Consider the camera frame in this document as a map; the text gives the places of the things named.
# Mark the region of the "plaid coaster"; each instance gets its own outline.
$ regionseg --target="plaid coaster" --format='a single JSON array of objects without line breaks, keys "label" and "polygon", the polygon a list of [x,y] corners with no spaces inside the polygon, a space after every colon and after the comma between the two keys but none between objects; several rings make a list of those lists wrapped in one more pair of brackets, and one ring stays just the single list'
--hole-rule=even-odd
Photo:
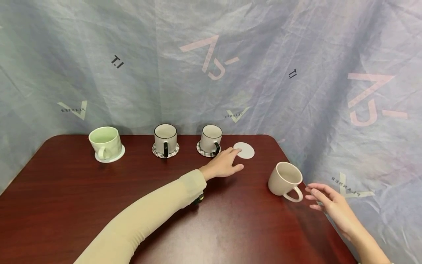
[{"label": "plaid coaster", "polygon": [[[173,152],[169,153],[167,158],[171,158],[175,156],[179,152],[179,150],[180,150],[179,143],[176,143],[176,149]],[[155,147],[155,143],[152,145],[152,153],[156,157],[165,158],[164,154],[161,154],[160,152],[157,151],[157,148]]]},{"label": "plaid coaster", "polygon": [[213,154],[213,153],[208,153],[208,152],[205,152],[205,151],[203,151],[203,149],[201,149],[201,146],[199,145],[199,143],[200,143],[201,141],[199,141],[197,144],[196,144],[196,150],[198,151],[198,153],[199,154],[201,154],[202,156],[204,156],[204,157],[208,157],[208,158],[214,158],[215,157],[215,155]]}]

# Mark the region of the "hand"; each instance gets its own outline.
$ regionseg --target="hand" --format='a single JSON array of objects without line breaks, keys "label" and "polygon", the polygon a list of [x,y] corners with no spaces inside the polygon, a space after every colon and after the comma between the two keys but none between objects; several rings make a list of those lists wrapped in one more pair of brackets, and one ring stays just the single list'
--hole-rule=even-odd
[{"label": "hand", "polygon": [[213,158],[207,165],[201,167],[199,170],[204,175],[205,181],[215,177],[229,177],[243,169],[243,164],[232,166],[233,161],[241,149],[233,149],[229,147],[221,151],[215,158]]},{"label": "hand", "polygon": [[358,218],[346,202],[346,199],[333,190],[330,186],[319,183],[309,184],[305,190],[312,195],[306,195],[305,199],[319,201],[323,204],[311,204],[309,207],[318,211],[326,211],[333,219],[334,223],[349,241],[352,236],[357,234],[363,228]]}]

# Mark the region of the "white coaster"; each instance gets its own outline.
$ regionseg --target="white coaster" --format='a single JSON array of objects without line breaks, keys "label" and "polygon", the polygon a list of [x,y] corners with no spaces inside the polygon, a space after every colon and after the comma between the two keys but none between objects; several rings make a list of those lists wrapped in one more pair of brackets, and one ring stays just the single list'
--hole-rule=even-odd
[{"label": "white coaster", "polygon": [[122,152],[120,152],[120,154],[117,156],[117,157],[115,157],[115,158],[112,158],[112,159],[108,159],[108,160],[101,160],[99,157],[98,157],[98,154],[97,153],[95,153],[95,159],[97,160],[97,161],[99,161],[99,162],[101,162],[101,163],[110,163],[110,162],[114,162],[114,161],[116,161],[116,160],[118,160],[118,159],[120,159],[121,157],[123,157],[123,155],[124,155],[124,153],[126,152],[126,148],[123,146],[123,144],[122,144]]},{"label": "white coaster", "polygon": [[244,159],[252,158],[255,155],[255,150],[251,145],[245,142],[237,142],[234,146],[234,149],[242,149],[242,152],[238,154],[239,157]]},{"label": "white coaster", "polygon": [[199,154],[201,154],[204,157],[214,158],[215,155],[213,153],[205,152],[203,149],[201,149],[201,146],[199,145],[200,142],[201,141],[198,141],[198,143],[196,143],[196,150],[199,152]]},{"label": "white coaster", "polygon": [[[173,152],[170,152],[168,154],[168,157],[167,158],[171,158],[171,157],[175,156],[179,152],[179,150],[180,150],[179,143],[176,143],[176,149]],[[165,158],[164,157],[164,154],[161,154],[160,152],[158,152],[157,148],[155,147],[155,143],[152,145],[152,153],[156,157]]]}]

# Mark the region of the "white mug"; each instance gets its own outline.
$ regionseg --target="white mug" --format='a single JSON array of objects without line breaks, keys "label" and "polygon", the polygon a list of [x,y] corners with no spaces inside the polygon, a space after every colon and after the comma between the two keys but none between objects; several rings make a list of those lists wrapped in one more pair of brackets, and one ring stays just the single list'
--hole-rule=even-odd
[{"label": "white mug", "polygon": [[122,152],[119,131],[113,127],[97,128],[89,133],[88,139],[102,161],[115,158]]},{"label": "white mug", "polygon": [[215,156],[220,152],[220,141],[223,131],[216,125],[206,125],[202,128],[201,142],[199,146],[207,153],[213,153]]},{"label": "white mug", "polygon": [[176,150],[177,129],[170,124],[161,124],[154,129],[155,147],[158,152],[168,157]]},{"label": "white mug", "polygon": [[[303,199],[303,194],[298,188],[302,179],[302,173],[294,165],[288,162],[279,162],[268,180],[268,188],[275,195],[284,196],[287,200],[298,203]],[[299,199],[287,195],[291,190],[296,191]]]}]

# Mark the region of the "black handle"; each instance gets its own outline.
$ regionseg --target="black handle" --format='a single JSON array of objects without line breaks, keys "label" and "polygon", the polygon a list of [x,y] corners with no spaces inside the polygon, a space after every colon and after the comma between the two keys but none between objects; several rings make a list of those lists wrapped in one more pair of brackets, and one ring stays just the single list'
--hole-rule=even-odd
[{"label": "black handle", "polygon": [[168,157],[168,143],[164,142],[164,157]]},{"label": "black handle", "polygon": [[218,153],[220,152],[220,144],[218,144],[218,142],[214,142],[214,145],[215,145],[216,150],[212,154],[214,154],[215,156],[217,156]]}]

